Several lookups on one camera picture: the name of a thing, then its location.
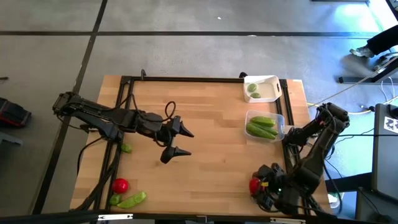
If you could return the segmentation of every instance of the person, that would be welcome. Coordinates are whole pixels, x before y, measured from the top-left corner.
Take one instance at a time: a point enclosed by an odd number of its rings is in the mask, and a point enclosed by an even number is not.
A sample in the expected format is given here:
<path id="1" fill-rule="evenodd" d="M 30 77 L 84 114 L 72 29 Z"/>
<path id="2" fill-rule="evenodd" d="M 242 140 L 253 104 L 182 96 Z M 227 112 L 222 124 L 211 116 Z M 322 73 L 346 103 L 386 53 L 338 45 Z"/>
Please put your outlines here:
<path id="1" fill-rule="evenodd" d="M 398 45 L 398 25 L 375 35 L 368 40 L 367 45 L 351 49 L 350 52 L 355 56 L 372 58 L 395 45 Z"/>

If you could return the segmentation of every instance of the white container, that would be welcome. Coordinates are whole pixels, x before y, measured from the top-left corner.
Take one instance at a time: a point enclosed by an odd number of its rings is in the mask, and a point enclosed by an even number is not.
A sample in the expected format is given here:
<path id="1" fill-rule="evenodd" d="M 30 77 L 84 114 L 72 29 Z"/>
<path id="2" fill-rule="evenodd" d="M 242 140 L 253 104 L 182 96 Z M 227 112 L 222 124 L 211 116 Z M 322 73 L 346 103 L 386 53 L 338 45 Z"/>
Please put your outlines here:
<path id="1" fill-rule="evenodd" d="M 251 134 L 249 134 L 246 131 L 246 125 L 248 124 L 248 122 L 250 122 L 250 119 L 255 116 L 265 116 L 267 118 L 272 118 L 275 120 L 276 124 L 273 128 L 278 130 L 278 135 L 275 136 L 276 138 L 274 140 L 252 136 Z M 244 121 L 244 133 L 246 134 L 247 138 L 253 139 L 253 140 L 267 141 L 267 142 L 280 141 L 285 137 L 285 134 L 284 134 L 285 133 L 285 118 L 280 114 L 267 113 L 267 112 L 256 111 L 256 110 L 248 110 L 248 112 L 246 113 L 246 120 Z"/>
<path id="2" fill-rule="evenodd" d="M 255 83 L 257 89 L 248 92 L 248 85 Z M 268 103 L 274 102 L 282 95 L 279 79 L 275 75 L 259 75 L 244 77 L 243 84 L 244 100 L 248 103 Z M 261 98 L 251 98 L 252 93 L 259 93 Z"/>

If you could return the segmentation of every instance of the red object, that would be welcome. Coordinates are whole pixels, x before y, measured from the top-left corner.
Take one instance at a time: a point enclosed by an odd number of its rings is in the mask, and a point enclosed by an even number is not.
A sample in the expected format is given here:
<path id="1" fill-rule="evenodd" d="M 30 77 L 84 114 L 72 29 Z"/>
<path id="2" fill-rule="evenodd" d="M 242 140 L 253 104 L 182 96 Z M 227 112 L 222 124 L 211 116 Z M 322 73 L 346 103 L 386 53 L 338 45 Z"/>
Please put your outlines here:
<path id="1" fill-rule="evenodd" d="M 255 195 L 259 186 L 260 186 L 261 180 L 258 179 L 257 177 L 254 177 L 250 180 L 249 182 L 249 190 L 251 195 Z"/>
<path id="2" fill-rule="evenodd" d="M 129 182 L 127 182 L 122 178 L 114 180 L 112 184 L 112 190 L 117 194 L 126 193 L 128 189 L 129 189 Z"/>

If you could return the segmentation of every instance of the black pants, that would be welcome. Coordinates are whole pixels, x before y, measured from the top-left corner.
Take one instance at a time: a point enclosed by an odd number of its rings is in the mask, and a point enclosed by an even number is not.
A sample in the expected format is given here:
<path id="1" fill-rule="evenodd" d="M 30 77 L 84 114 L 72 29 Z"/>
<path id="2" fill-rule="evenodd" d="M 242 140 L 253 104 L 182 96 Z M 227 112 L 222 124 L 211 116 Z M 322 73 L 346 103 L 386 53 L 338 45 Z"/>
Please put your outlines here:
<path id="1" fill-rule="evenodd" d="M 383 31 L 368 40 L 368 47 L 375 55 L 378 55 L 395 45 L 398 45 L 398 25 Z"/>

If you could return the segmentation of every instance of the green vegetable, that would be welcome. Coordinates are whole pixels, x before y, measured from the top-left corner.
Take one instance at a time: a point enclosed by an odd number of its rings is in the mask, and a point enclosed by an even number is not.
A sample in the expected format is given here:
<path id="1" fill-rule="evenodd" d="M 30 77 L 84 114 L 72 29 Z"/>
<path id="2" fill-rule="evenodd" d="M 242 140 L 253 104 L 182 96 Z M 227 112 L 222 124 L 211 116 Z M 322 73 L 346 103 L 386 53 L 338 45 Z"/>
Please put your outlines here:
<path id="1" fill-rule="evenodd" d="M 250 85 L 248 85 L 248 91 L 254 91 L 257 90 L 257 85 L 252 83 Z"/>
<path id="2" fill-rule="evenodd" d="M 261 98 L 261 95 L 260 95 L 260 93 L 252 93 L 252 94 L 250 95 L 250 97 L 251 97 L 251 98 L 258 99 L 258 98 Z"/>
<path id="3" fill-rule="evenodd" d="M 119 208 L 132 208 L 137 204 L 141 203 L 142 201 L 144 201 L 146 197 L 147 194 L 145 194 L 145 192 L 139 192 L 138 194 L 135 194 L 125 199 L 124 201 L 120 202 L 117 206 Z"/>
<path id="4" fill-rule="evenodd" d="M 273 134 L 271 134 L 261 128 L 256 127 L 252 123 L 246 124 L 246 131 L 249 134 L 251 134 L 253 136 L 260 137 L 260 138 L 266 138 L 266 139 L 271 139 L 271 140 L 274 140 L 276 138 Z"/>
<path id="5" fill-rule="evenodd" d="M 256 116 L 250 119 L 250 122 L 256 123 L 256 124 L 261 124 L 263 126 L 267 127 L 274 127 L 275 126 L 275 120 L 272 118 L 266 118 L 264 116 Z"/>
<path id="6" fill-rule="evenodd" d="M 120 201 L 122 200 L 122 196 L 118 195 L 118 194 L 114 194 L 112 195 L 111 199 L 109 200 L 109 203 L 111 205 L 117 205 L 120 203 Z"/>
<path id="7" fill-rule="evenodd" d="M 132 149 L 131 146 L 129 144 L 122 144 L 122 151 L 126 152 L 126 153 L 131 153 Z"/>
<path id="8" fill-rule="evenodd" d="M 250 122 L 250 123 L 253 124 L 254 126 L 256 126 L 257 128 L 261 128 L 261 129 L 263 129 L 263 130 L 265 130 L 265 131 L 267 131 L 267 132 L 269 132 L 269 133 L 271 133 L 271 134 L 273 134 L 275 136 L 278 135 L 278 132 L 272 127 L 263 126 L 261 124 L 256 124 L 256 123 L 253 123 L 253 122 Z"/>

